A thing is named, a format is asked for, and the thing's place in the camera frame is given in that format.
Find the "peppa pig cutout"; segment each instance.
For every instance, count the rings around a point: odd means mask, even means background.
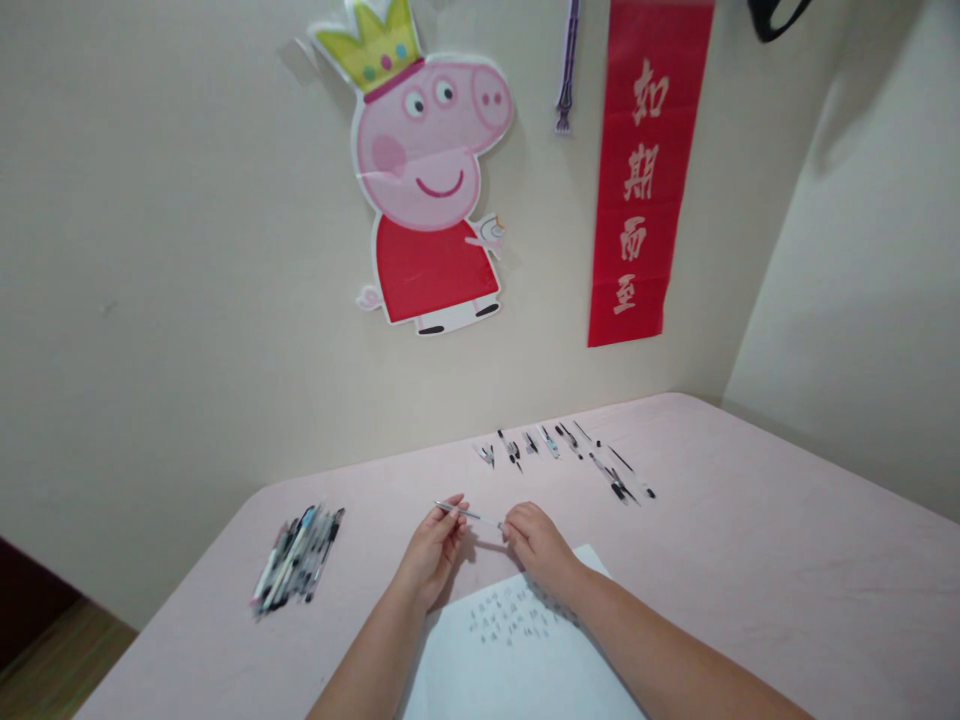
[[[503,226],[470,220],[480,197],[478,158],[513,119],[513,98],[489,60],[423,56],[409,0],[383,15],[346,0],[353,27],[318,23],[317,49],[357,91],[350,142],[357,178],[377,213],[376,284],[357,298],[391,325],[448,333],[499,309]]]

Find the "pig smile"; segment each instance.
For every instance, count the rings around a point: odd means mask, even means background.
[[[461,185],[463,185],[463,170],[460,171],[460,177],[457,180],[457,184],[454,185],[449,190],[431,190],[430,188],[428,188],[426,185],[423,184],[423,180],[421,180],[420,178],[417,178],[417,185],[420,187],[421,190],[423,190],[430,197],[435,197],[435,198],[450,197],[457,190],[460,189]]]

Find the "pig hand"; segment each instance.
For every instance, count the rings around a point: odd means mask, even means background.
[[[464,240],[470,245],[478,245],[484,250],[489,250],[499,260],[503,255],[503,235],[504,228],[500,224],[500,219],[496,215],[488,215],[480,221],[478,237],[468,237]]]
[[[380,291],[372,285],[366,285],[363,290],[360,291],[360,297],[357,298],[357,306],[367,312],[376,310],[378,307],[383,306],[383,296],[380,294]]]

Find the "white paper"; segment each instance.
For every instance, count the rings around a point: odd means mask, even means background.
[[[589,545],[576,555],[610,574]],[[579,618],[526,573],[427,618],[398,717],[644,718]]]

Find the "pink table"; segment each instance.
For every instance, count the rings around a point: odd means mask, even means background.
[[[301,720],[415,524],[459,490],[491,517],[539,503],[631,592],[821,720],[960,717],[960,526],[684,395],[576,417],[657,500],[622,506],[562,441],[560,460],[524,455],[524,475],[495,442],[491,471],[472,446],[495,436],[266,488],[77,717]],[[321,496],[347,515],[318,597],[255,624],[277,528]],[[518,572],[495,531],[475,532],[445,600]]]

